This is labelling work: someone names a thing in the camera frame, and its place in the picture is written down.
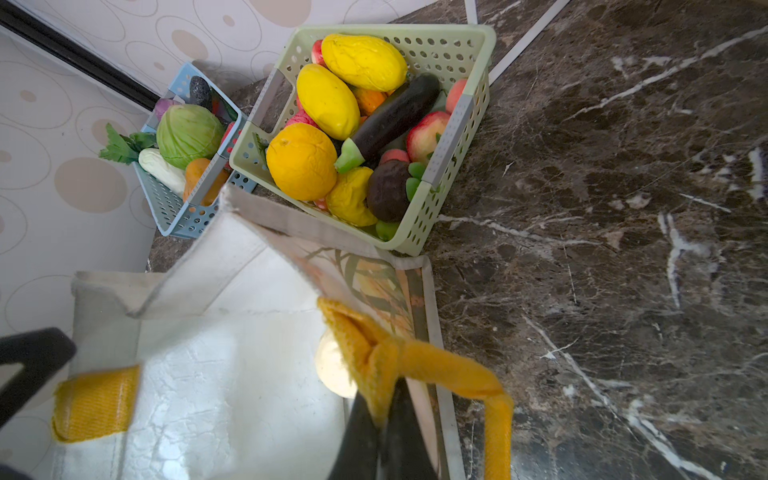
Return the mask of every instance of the orange vegetable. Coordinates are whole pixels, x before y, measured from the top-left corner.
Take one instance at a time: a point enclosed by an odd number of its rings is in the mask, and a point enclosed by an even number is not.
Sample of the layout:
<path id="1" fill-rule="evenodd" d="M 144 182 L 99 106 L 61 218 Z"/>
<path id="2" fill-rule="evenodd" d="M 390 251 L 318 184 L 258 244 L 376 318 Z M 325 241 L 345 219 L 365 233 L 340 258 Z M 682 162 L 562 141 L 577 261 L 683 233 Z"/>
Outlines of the orange vegetable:
<path id="1" fill-rule="evenodd" d="M 200 181 L 200 177 L 203 176 L 203 172 L 205 172 L 205 169 L 208 168 L 208 164 L 210 164 L 210 160 L 207 158 L 198 158 L 196 160 L 192 160 L 189 165 L 187 165 L 187 169 L 184 171 L 184 177 L 187 179 L 187 182 L 184 184 L 184 201 L 187 201 L 187 198 L 192 194 L 192 190 L 194 190 L 195 185 L 197 185 L 197 182 Z M 214 183 L 210 186 L 210 189 L 208 189 L 208 193 L 205 194 L 205 197 L 203 197 L 203 201 L 200 202 L 200 205 L 203 207 L 209 207 L 213 202 L 216 200 L 216 197 L 219 196 L 219 190 L 221 190 L 221 187 L 224 186 L 224 184 L 227 182 L 227 178 L 229 178 L 229 174 L 222 170 L 219 172 L 219 174 L 216 176 L 216 180 L 214 180 Z"/>
<path id="2" fill-rule="evenodd" d="M 362 117 L 371 115 L 386 100 L 386 94 L 381 91 L 352 87 L 352 93 L 357 99 L 357 106 L 360 107 L 360 116 Z"/>

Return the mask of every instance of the purple onion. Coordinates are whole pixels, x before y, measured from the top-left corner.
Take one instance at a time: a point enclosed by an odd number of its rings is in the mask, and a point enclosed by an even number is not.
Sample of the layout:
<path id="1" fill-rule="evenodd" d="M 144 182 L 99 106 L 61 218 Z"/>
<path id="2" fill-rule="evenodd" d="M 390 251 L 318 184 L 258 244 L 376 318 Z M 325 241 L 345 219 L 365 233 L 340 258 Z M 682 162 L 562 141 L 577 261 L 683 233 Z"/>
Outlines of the purple onion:
<path id="1" fill-rule="evenodd" d="M 157 117 L 157 121 L 160 121 L 163 115 L 165 115 L 165 112 L 168 111 L 168 108 L 173 107 L 174 105 L 181 105 L 181 103 L 170 98 L 161 98 L 158 100 L 154 105 L 154 116 Z"/>

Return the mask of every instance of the basket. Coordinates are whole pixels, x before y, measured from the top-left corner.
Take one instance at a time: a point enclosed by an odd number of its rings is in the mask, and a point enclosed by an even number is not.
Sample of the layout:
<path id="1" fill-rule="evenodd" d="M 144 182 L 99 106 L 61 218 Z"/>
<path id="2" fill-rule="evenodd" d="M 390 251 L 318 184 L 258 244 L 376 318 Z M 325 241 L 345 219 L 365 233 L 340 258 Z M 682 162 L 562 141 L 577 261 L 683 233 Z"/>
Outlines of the basket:
<path id="1" fill-rule="evenodd" d="M 235 120 L 234 127 L 224 138 L 219 151 L 210 162 L 210 165 L 208 165 L 203 176 L 200 177 L 197 186 L 192 190 L 192 194 L 186 202 L 155 177 L 148 174 L 138 162 L 134 162 L 134 169 L 136 170 L 136 175 L 139 176 L 139 182 L 141 183 L 142 190 L 144 190 L 144 195 L 147 197 L 147 202 L 149 202 L 152 217 L 154 217 L 154 222 L 164 237 L 173 235 L 174 237 L 181 238 L 198 238 L 203 233 L 203 230 L 205 230 L 210 219 L 216 215 L 215 212 L 219 209 L 218 199 L 209 207 L 201 206 L 200 202 L 203 200 L 205 193 L 208 192 L 216 176 L 227 163 L 230 156 L 228 152 L 232 151 L 232 147 L 239 136 L 238 134 L 246 122 L 243 112 L 203 72 L 195 68 L 191 63 L 186 63 L 181 67 L 178 75 L 176 75 L 176 78 L 168 87 L 168 91 L 163 95 L 163 98 L 178 96 L 185 102 L 188 102 L 189 81 L 193 76 L 202 77 L 208 82 L 221 99 L 227 102 L 232 110 L 234 110 L 237 114 L 237 119 Z M 153 112 L 150 114 L 147 123 L 141 128 L 141 131 L 154 133 L 157 130 L 157 124 L 158 121 Z M 237 172 L 233 172 L 227 181 L 247 192 L 253 191 L 256 186 L 253 181 Z"/>
<path id="2" fill-rule="evenodd" d="M 443 93 L 436 110 L 445 105 L 446 92 L 460 78 L 468 78 L 464 92 L 456 105 L 445 132 L 438 142 L 422 182 L 416 191 L 396 235 L 390 241 L 376 236 L 373 228 L 360 229 L 329 215 L 314 204 L 294 200 L 275 185 L 266 168 L 259 139 L 271 141 L 297 111 L 296 78 L 302 66 L 310 63 L 310 52 L 316 40 L 331 33 L 375 35 L 394 45 L 405 57 L 412 74 L 433 73 L 441 82 Z M 488 63 L 496 43 L 493 29 L 484 25 L 331 25 L 297 28 L 291 35 L 275 68 L 243 127 L 243 140 L 235 145 L 230 158 L 234 170 L 242 173 L 288 200 L 314 217 L 350 232 L 375 247 L 396 250 L 416 256 L 424 247 L 426 237 L 453 181 L 456 179 L 469 144 L 475 136 L 485 109 L 488 107 Z M 290 99 L 283 108 L 275 128 L 266 132 L 259 125 L 276 97 L 282 75 L 293 86 Z"/>

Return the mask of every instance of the blue plastic basket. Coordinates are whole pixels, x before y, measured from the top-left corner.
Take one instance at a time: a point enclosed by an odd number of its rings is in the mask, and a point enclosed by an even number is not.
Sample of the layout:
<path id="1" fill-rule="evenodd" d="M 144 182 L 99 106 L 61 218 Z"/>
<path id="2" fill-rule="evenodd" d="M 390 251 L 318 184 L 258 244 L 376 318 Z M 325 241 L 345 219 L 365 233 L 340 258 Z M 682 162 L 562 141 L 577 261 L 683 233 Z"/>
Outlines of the blue plastic basket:
<path id="1" fill-rule="evenodd" d="M 243 129 L 246 122 L 246 118 L 243 112 L 224 94 L 219 88 L 206 77 L 203 72 L 194 67 L 191 63 L 186 63 L 179 70 L 178 75 L 174 78 L 168 87 L 167 93 L 163 98 L 174 98 L 178 96 L 185 102 L 189 101 L 189 82 L 193 76 L 202 77 L 221 97 L 222 100 L 227 102 L 230 107 L 237 113 L 237 119 L 235 125 L 230 130 L 230 133 L 224 138 L 224 141 L 211 160 L 210 165 L 200 177 L 200 181 L 197 182 L 197 186 L 192 190 L 192 194 L 187 201 L 182 200 L 174 192 L 170 191 L 168 187 L 163 185 L 155 177 L 148 174 L 144 168 L 139 165 L 138 162 L 134 162 L 134 169 L 139 176 L 141 182 L 141 188 L 144 190 L 144 195 L 149 202 L 149 208 L 152 210 L 152 217 L 157 225 L 158 230 L 164 237 L 173 235 L 174 237 L 181 238 L 198 238 L 206 225 L 216 215 L 216 211 L 219 210 L 219 199 L 217 198 L 213 204 L 209 207 L 203 207 L 200 202 L 203 200 L 205 193 L 208 192 L 211 184 L 216 179 L 216 176 L 224 168 L 230 154 L 227 151 L 231 151 L 232 146 L 235 144 L 238 132 Z M 141 128 L 143 132 L 154 133 L 157 129 L 157 118 L 154 116 L 154 112 L 150 114 L 147 123 Z M 247 192 L 253 191 L 256 187 L 256 182 L 250 180 L 248 177 L 233 172 L 230 175 L 230 184 L 242 188 Z"/>

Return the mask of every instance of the white round object inside bag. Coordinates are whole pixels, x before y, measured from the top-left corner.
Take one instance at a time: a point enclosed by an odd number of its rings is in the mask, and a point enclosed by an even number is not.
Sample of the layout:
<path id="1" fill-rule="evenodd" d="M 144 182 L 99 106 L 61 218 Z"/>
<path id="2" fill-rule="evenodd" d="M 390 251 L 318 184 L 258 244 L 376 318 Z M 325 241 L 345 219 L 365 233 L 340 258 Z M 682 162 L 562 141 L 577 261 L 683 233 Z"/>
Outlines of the white round object inside bag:
<path id="1" fill-rule="evenodd" d="M 315 353 L 315 369 L 317 376 L 328 390 L 347 399 L 354 399 L 357 394 L 357 384 L 352 380 L 341 356 L 339 344 L 330 330 L 320 337 L 320 345 Z"/>

